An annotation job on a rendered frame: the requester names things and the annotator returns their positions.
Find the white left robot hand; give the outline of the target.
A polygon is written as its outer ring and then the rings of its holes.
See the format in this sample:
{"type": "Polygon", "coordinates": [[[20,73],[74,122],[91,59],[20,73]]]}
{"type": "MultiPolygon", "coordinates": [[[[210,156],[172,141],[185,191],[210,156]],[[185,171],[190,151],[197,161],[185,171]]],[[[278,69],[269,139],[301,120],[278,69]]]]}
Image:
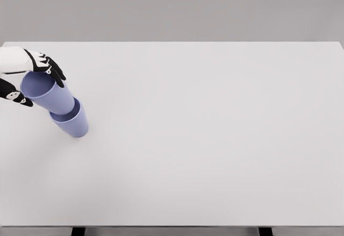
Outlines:
{"type": "MultiPolygon", "coordinates": [[[[21,47],[0,47],[0,74],[11,75],[29,71],[46,73],[60,88],[66,77],[59,65],[48,55],[21,47]]],[[[0,98],[32,107],[33,102],[10,82],[0,78],[0,98]]]]}

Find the lavender plastic cup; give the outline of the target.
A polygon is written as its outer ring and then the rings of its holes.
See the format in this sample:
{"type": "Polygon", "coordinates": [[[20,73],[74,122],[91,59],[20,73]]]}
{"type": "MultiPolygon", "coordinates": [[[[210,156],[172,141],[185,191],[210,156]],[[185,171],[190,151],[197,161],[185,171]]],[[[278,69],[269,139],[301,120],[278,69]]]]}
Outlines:
{"type": "Polygon", "coordinates": [[[28,72],[22,78],[20,90],[25,97],[57,115],[72,111],[75,102],[66,84],[61,88],[55,79],[46,73],[28,72]]]}
{"type": "Polygon", "coordinates": [[[65,114],[58,115],[49,112],[51,120],[65,133],[74,138],[84,136],[88,132],[88,120],[83,105],[77,98],[74,98],[73,109],[65,114]]]}

